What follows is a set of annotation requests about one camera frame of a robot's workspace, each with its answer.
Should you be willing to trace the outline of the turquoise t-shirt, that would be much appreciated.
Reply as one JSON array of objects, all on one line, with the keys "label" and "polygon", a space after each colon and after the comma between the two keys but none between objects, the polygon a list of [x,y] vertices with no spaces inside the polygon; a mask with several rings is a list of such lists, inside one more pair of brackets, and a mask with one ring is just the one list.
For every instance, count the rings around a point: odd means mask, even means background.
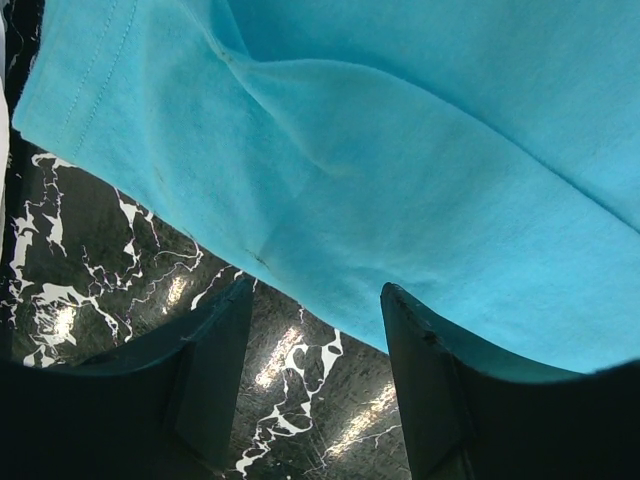
[{"label": "turquoise t-shirt", "polygon": [[378,349],[639,355],[635,1],[49,1],[12,123]]}]

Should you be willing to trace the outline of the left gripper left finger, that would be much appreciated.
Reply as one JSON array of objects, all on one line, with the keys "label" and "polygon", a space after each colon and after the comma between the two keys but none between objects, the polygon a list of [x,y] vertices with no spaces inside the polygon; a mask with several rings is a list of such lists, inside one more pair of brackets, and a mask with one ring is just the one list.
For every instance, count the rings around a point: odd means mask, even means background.
[{"label": "left gripper left finger", "polygon": [[240,279],[77,366],[1,364],[5,479],[211,479],[226,466],[252,316]]}]

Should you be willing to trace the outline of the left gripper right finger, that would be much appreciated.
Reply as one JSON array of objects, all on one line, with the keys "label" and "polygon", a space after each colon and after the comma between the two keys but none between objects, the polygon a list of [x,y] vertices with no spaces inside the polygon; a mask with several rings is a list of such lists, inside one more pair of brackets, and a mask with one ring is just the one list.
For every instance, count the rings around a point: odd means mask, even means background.
[{"label": "left gripper right finger", "polygon": [[635,479],[639,365],[589,374],[505,350],[400,286],[381,292],[416,479]]}]

